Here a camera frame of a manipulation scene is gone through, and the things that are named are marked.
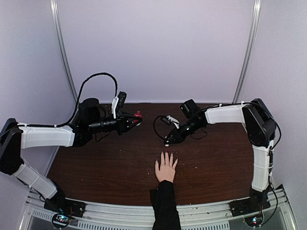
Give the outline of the black sleeved forearm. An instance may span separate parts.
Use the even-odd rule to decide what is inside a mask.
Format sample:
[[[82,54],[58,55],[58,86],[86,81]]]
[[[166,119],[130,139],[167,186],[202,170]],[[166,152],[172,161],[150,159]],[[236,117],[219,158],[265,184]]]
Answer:
[[[173,183],[166,180],[160,182],[158,188],[150,190],[150,199],[155,217],[152,229],[180,230]]]

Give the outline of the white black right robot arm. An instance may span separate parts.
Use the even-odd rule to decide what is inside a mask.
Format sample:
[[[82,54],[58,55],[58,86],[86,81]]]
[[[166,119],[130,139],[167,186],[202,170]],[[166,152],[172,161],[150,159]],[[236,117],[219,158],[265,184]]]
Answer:
[[[187,118],[183,124],[168,115],[163,121],[173,125],[169,134],[163,137],[164,145],[182,143],[198,129],[219,123],[241,123],[253,148],[254,170],[246,208],[257,211],[264,206],[270,186],[273,169],[273,150],[277,124],[264,102],[257,98],[251,102],[219,104],[200,108],[190,99],[180,106]]]

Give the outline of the red nail polish bottle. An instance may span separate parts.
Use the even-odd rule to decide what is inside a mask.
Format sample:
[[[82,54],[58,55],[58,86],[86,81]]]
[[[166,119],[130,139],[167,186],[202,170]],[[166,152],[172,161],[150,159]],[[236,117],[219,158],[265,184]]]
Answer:
[[[135,119],[134,120],[134,123],[136,124],[136,126],[139,126],[142,122],[142,115],[141,115],[141,111],[137,111],[135,114],[134,114],[135,117],[138,117],[138,119]]]

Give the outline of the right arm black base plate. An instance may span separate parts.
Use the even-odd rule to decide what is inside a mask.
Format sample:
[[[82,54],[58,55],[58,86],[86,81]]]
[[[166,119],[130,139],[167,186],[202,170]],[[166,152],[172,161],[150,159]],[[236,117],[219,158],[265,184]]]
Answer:
[[[259,203],[257,200],[249,197],[241,200],[233,200],[229,203],[229,207],[232,216],[237,217],[254,212],[260,212],[262,209],[270,208],[271,204],[268,200]]]

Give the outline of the mannequin hand with long nails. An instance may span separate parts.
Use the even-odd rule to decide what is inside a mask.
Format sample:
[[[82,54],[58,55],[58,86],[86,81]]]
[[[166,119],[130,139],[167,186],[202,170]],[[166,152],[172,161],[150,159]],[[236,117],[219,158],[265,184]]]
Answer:
[[[174,160],[174,155],[168,152],[161,152],[160,161],[155,161],[155,176],[159,182],[168,181],[173,183],[176,175],[178,159]]]

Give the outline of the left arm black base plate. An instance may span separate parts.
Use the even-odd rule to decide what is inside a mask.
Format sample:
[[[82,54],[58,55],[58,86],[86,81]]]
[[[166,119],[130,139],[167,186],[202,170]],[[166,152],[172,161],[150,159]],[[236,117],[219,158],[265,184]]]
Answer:
[[[63,197],[56,197],[46,199],[44,209],[65,214],[69,217],[82,218],[85,211],[86,204],[84,202],[66,199]]]

